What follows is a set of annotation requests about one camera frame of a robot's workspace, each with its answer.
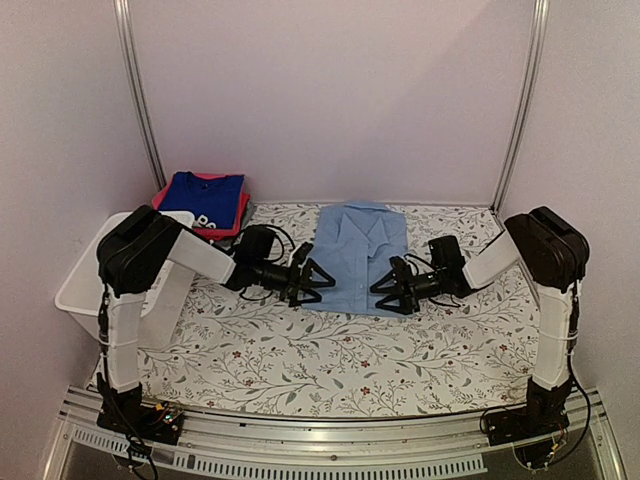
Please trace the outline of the light blue garment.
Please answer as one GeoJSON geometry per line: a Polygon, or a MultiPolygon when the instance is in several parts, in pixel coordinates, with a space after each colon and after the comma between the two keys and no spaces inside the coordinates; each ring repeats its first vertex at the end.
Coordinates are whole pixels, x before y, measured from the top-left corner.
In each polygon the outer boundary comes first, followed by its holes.
{"type": "Polygon", "coordinates": [[[407,221],[383,204],[351,201],[320,209],[309,258],[336,281],[310,310],[391,316],[375,307],[370,287],[391,271],[390,259],[408,252],[407,221]]]}

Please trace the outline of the blue t-shirt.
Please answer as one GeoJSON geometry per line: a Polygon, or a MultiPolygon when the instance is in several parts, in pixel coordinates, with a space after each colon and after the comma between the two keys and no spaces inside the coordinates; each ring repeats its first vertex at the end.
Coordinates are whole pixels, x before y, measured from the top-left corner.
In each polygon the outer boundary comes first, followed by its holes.
{"type": "Polygon", "coordinates": [[[244,180],[243,175],[204,178],[189,171],[177,172],[158,209],[189,211],[202,228],[231,229],[235,226],[244,180]]]}

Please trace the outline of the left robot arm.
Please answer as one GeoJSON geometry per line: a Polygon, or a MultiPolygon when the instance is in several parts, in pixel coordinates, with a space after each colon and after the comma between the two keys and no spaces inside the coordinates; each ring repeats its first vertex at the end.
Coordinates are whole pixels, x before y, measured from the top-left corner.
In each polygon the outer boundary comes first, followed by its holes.
{"type": "Polygon", "coordinates": [[[234,292],[259,286],[291,307],[320,302],[320,289],[332,288],[336,281],[310,258],[311,243],[292,244],[281,258],[270,257],[275,241],[287,235],[274,225],[250,225],[228,248],[221,248],[147,205],[109,231],[96,250],[103,285],[98,389],[105,414],[128,434],[148,426],[137,364],[139,321],[146,294],[166,262],[234,292]]]}

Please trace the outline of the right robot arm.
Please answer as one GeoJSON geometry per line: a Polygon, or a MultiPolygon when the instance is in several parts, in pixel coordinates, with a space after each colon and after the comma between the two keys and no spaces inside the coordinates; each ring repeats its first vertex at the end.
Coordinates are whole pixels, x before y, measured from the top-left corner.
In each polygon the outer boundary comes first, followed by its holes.
{"type": "Polygon", "coordinates": [[[464,299],[491,285],[517,263],[529,271],[539,299],[539,346],[528,381],[526,407],[517,427],[537,436],[552,424],[574,385],[570,357],[578,338],[581,283],[590,247],[586,238],[553,210],[538,207],[508,218],[505,229],[478,255],[464,259],[453,235],[428,243],[430,269],[417,274],[393,256],[389,271],[370,287],[377,308],[416,313],[425,299],[447,294],[464,299]]]}

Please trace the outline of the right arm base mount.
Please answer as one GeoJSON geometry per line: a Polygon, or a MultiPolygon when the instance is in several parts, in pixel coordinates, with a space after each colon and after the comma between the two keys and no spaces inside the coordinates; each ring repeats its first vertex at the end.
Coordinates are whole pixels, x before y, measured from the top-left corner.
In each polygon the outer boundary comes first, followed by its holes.
{"type": "Polygon", "coordinates": [[[491,446],[503,445],[561,432],[570,425],[563,407],[549,416],[530,412],[527,406],[486,409],[479,420],[481,432],[491,446]]]}

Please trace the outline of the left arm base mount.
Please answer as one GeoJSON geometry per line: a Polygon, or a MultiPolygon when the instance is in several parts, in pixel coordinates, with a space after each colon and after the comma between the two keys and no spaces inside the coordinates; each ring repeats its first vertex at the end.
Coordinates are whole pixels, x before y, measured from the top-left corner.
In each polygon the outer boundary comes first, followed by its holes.
{"type": "Polygon", "coordinates": [[[103,429],[166,445],[177,445],[184,424],[184,411],[167,402],[145,406],[138,401],[103,402],[97,425],[103,429]]]}

